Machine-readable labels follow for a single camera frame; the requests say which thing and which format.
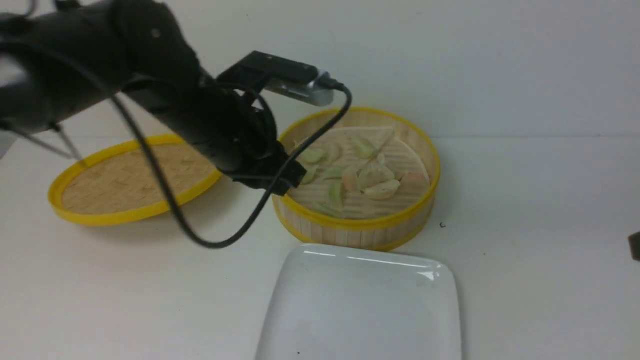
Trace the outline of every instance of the yellow rim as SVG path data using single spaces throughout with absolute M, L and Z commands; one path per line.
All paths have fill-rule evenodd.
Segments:
M 149 143 L 149 145 L 161 145 L 166 143 L 184 143 L 184 140 L 177 135 L 166 134 L 150 136 L 147 138 L 147 142 Z M 95 154 L 92 154 L 85 158 L 84 162 L 86 163 L 87 167 L 91 167 L 108 158 L 112 158 L 113 156 L 116 156 L 123 152 L 135 150 L 138 147 L 138 143 L 134 140 L 124 142 L 96 152 Z M 169 207 L 166 205 L 165 201 L 159 201 L 147 206 L 143 206 L 142 208 L 121 211 L 118 213 L 99 215 L 74 213 L 73 211 L 64 208 L 64 206 L 62 205 L 62 193 L 65 191 L 65 188 L 67 187 L 67 185 L 69 185 L 71 180 L 78 176 L 78 174 L 80 174 L 82 171 L 84 171 L 84 167 L 79 163 L 75 163 L 71 167 L 63 171 L 62 174 L 60 174 L 49 187 L 48 198 L 51 206 L 53 207 L 53 210 L 56 212 L 56 214 L 58 214 L 58 216 L 67 221 L 90 226 L 116 225 L 156 216 L 169 210 Z M 194 185 L 194 187 L 176 196 L 176 201 L 178 202 L 178 204 L 182 205 L 190 200 L 193 200 L 196 196 L 200 195 L 208 188 L 210 188 L 214 183 L 216 183 L 216 181 L 218 181 L 221 176 L 222 173 L 215 170 L 209 176 Z
M 311 114 L 307 117 L 305 117 L 304 119 L 298 120 L 297 122 L 295 122 L 293 125 L 289 126 L 287 128 L 287 130 L 285 130 L 285 132 L 280 136 L 280 140 L 284 139 L 287 134 L 289 134 L 293 129 L 295 129 L 296 127 L 298 127 L 300 124 L 309 121 L 310 119 L 314 118 L 314 117 L 318 117 L 318 116 L 322 116 L 322 115 L 326 115 L 328 113 L 334 113 L 336 112 L 337 109 L 330 109 L 330 110 L 324 110 L 324 111 L 320 111 L 318 113 L 315 114 Z M 392 226 L 394 224 L 398 224 L 399 222 L 408 220 L 409 218 L 412 218 L 416 213 L 418 213 L 418 211 L 420 211 L 420 209 L 422 209 L 423 205 L 434 196 L 435 194 L 435 190 L 436 187 L 438 186 L 438 182 L 440 180 L 440 157 L 438 155 L 438 151 L 436 150 L 435 146 L 433 146 L 433 143 L 431 142 L 431 139 L 429 139 L 429 137 L 422 132 L 422 130 L 420 130 L 418 127 L 416 127 L 415 125 L 413 125 L 411 122 L 409 122 L 408 120 L 399 117 L 395 114 L 383 111 L 383 110 L 378 110 L 378 109 L 374 109 L 374 108 L 366 108 L 366 107 L 354 107 L 351 108 L 349 111 L 366 111 L 366 112 L 372 112 L 372 113 L 378 113 L 381 115 L 385 115 L 388 116 L 394 120 L 400 121 L 403 124 L 406 124 L 407 126 L 409 126 L 410 128 L 412 128 L 416 133 L 418 133 L 418 135 L 420 135 L 420 137 L 427 143 L 429 144 L 429 148 L 431 149 L 431 151 L 433 152 L 433 155 L 435 157 L 435 161 L 436 161 L 436 172 L 435 172 L 435 176 L 433 177 L 433 179 L 429 179 L 431 181 L 431 186 L 429 187 L 429 190 L 424 194 L 424 196 L 422 198 L 420 198 L 417 202 L 415 202 L 415 204 L 411 205 L 410 207 L 386 216 L 386 217 L 381 217 L 381 218 L 373 218 L 373 219 L 364 219 L 364 220 L 346 220 L 346 219 L 338 219 L 338 218 L 332 218 L 332 217 L 328 217 L 326 215 L 320 214 L 320 213 L 316 213 L 315 211 L 309 210 L 307 208 L 305 208 L 304 206 L 298 204 L 297 202 L 295 202 L 290 196 L 285 195 L 284 197 L 282 197 L 282 202 L 289 208 L 293 209 L 293 211 L 298 214 L 299 216 L 315 223 L 315 224 L 319 224 L 319 225 L 323 225 L 323 226 L 329 226 L 329 227 L 334 227 L 336 229 L 343 229 L 343 230 L 351 230 L 351 231 L 366 231 L 366 230 L 376 230 L 376 229 L 383 229 L 385 227 L 389 227 Z
M 305 236 L 304 234 L 302 234 L 301 232 L 296 230 L 290 223 L 288 223 L 285 220 L 285 218 L 282 216 L 282 214 L 280 214 L 280 210 L 278 210 L 278 206 L 276 206 L 275 203 L 273 203 L 273 205 L 274 205 L 274 208 L 275 208 L 275 211 L 276 211 L 276 216 L 278 217 L 278 219 L 280 219 L 280 222 L 285 227 L 285 229 L 287 229 L 287 231 L 289 231 L 289 233 L 291 233 L 293 236 L 295 236 L 298 240 L 302 241 L 303 243 L 316 243 L 316 244 L 320 243 L 318 241 L 312 240 L 308 236 Z M 396 241 L 394 241 L 392 243 L 384 244 L 384 245 L 379 246 L 379 247 L 367 248 L 367 250 L 390 251 L 390 250 L 395 249 L 396 247 L 399 247 L 400 245 L 404 245 L 405 243 L 408 243 L 409 240 L 413 239 L 416 235 L 418 235 L 420 230 L 422 230 L 422 228 L 427 224 L 427 222 L 429 222 L 429 218 L 430 217 L 431 217 L 431 210 L 429 210 L 429 213 L 427 214 L 427 217 L 424 218 L 424 221 L 421 222 L 412 232 L 407 234 L 405 237 L 401 238 L 400 240 L 396 240 Z

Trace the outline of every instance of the black robotic arm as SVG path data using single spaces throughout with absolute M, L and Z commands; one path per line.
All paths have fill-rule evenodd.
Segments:
M 56 6 L 57 12 L 34 18 L 0 14 L 0 129 L 18 134 L 57 129 L 57 123 L 69 116 L 111 99 L 148 156 L 183 231 L 206 247 L 235 242 L 270 193 L 284 195 L 298 186 L 305 169 L 295 158 L 351 103 L 348 89 L 328 73 L 257 51 L 214 79 L 200 67 L 168 7 L 153 0 L 101 0 L 88 6 L 71 0 L 56 1 Z M 345 92 L 348 101 L 333 120 L 288 155 L 259 95 L 264 88 L 318 106 L 331 103 L 336 89 Z M 119 91 L 224 174 L 267 190 L 238 233 L 221 243 L 193 233 L 142 133 L 115 96 Z M 262 109 L 252 106 L 256 99 Z

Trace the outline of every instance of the white square plate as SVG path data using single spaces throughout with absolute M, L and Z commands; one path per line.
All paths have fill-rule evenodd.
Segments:
M 453 274 L 415 256 L 301 245 L 285 260 L 256 360 L 460 360 Z

